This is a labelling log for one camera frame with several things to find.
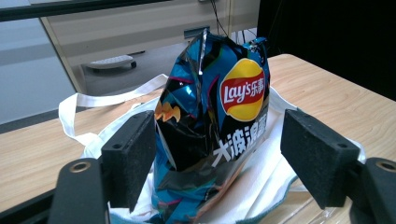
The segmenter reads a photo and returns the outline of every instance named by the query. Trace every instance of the chip bag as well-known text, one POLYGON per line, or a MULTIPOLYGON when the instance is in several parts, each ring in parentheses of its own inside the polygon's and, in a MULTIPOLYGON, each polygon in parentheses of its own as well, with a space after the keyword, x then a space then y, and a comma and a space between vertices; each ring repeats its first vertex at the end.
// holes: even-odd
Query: chip bag
POLYGON ((154 218, 194 222, 263 141, 270 87, 264 42, 241 46, 205 30, 177 57, 155 109, 154 218))

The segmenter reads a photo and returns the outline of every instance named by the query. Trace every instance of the screw hole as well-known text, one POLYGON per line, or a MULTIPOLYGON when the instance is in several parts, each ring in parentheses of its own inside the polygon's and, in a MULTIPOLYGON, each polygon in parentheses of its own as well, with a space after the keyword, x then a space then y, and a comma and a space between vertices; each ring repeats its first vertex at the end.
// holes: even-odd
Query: screw hole
POLYGON ((378 161, 376 165, 386 171, 396 173, 396 166, 394 163, 388 161, 378 161))
POLYGON ((119 148, 121 148, 122 147, 122 144, 114 144, 113 145, 113 148, 115 148, 115 149, 119 149, 119 148))
POLYGON ((71 173, 80 173, 88 170, 91 167, 91 164, 87 161, 78 162, 70 167, 71 173))
POLYGON ((344 144, 344 143, 338 143, 337 146, 339 146, 339 147, 347 147, 347 145, 344 144))

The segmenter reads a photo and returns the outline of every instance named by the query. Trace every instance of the black foam pad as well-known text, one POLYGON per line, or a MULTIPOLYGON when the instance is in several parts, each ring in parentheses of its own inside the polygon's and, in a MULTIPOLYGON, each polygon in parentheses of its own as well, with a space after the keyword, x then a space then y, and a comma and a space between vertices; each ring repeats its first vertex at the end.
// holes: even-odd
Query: black foam pad
POLYGON ((346 171, 358 147, 318 119, 286 110, 280 149, 320 208, 344 205, 346 171))
POLYGON ((132 116, 105 143, 102 159, 111 207, 134 210, 155 154, 153 111, 132 116))

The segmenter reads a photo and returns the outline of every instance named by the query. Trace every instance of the plastic bag handle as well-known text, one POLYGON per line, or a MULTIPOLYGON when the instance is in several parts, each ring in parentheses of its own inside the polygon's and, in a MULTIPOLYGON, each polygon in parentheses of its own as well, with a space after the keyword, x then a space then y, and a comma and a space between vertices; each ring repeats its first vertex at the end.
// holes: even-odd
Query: plastic bag handle
POLYGON ((94 138, 97 138, 98 136, 95 133, 76 135, 74 123, 77 106, 98 107, 121 104, 159 89, 166 83, 167 79, 168 76, 161 74, 138 87, 134 91, 129 91, 119 95, 90 96, 78 92, 74 95, 71 95, 59 103, 59 120, 61 121, 64 128, 64 133, 70 138, 79 141, 82 145, 87 146, 94 138))

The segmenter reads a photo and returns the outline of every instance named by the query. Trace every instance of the light wood surface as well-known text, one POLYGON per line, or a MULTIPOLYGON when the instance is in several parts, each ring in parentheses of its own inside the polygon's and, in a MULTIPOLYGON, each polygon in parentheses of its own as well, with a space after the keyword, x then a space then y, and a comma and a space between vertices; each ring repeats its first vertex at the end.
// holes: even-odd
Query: light wood surface
MULTIPOLYGON (((396 161, 396 102, 291 55, 269 59, 271 85, 289 102, 343 136, 363 144, 367 157, 396 161)), ((76 117, 77 133, 99 133, 136 101, 95 108, 76 117)), ((77 159, 83 146, 65 136, 54 119, 0 134, 0 211, 53 189, 59 170, 77 159)), ((332 210, 326 223, 349 223, 350 201, 332 210)), ((291 192, 262 223, 320 223, 322 211, 309 193, 291 192)))

